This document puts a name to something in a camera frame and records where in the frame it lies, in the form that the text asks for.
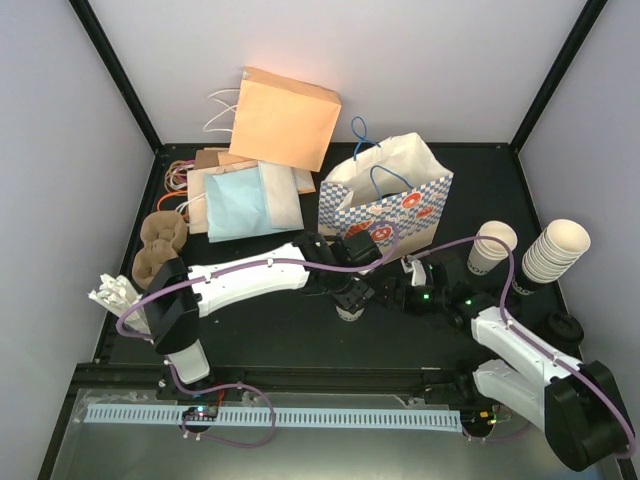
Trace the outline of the blue checkered paper bag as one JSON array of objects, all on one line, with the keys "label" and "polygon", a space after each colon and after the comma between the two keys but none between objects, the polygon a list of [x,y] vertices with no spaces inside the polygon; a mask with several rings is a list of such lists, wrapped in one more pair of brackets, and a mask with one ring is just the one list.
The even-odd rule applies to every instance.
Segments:
[{"label": "blue checkered paper bag", "polygon": [[[382,253],[397,241],[393,260],[431,245],[454,173],[416,133],[372,140],[359,116],[351,129],[352,157],[320,185],[318,231],[343,238],[368,231]],[[382,191],[401,193],[379,199]]]}]

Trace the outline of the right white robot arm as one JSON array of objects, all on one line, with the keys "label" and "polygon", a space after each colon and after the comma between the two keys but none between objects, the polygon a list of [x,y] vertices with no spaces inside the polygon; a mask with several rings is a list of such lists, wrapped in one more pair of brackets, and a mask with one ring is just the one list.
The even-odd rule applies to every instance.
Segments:
[{"label": "right white robot arm", "polygon": [[403,260],[411,280],[386,284],[383,301],[417,316],[446,321],[495,354],[454,379],[457,396],[476,403],[491,398],[537,427],[556,457],[582,471],[614,455],[632,457],[638,443],[613,373],[584,363],[518,322],[500,297],[473,290],[464,274],[447,272],[431,250]]}]

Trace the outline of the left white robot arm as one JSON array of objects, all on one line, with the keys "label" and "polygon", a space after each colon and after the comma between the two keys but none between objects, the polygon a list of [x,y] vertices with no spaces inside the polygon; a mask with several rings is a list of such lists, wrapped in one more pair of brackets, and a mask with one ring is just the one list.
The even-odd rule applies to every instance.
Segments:
[{"label": "left white robot arm", "polygon": [[207,397],[215,376],[200,341],[202,318],[229,305],[283,290],[328,294],[345,321],[358,319],[374,291],[363,275],[386,263],[395,246],[381,251],[378,231],[400,240],[391,221],[376,221],[348,237],[304,232],[270,252],[216,265],[166,261],[142,298],[119,315],[117,332],[151,342],[168,361],[181,389]]}]

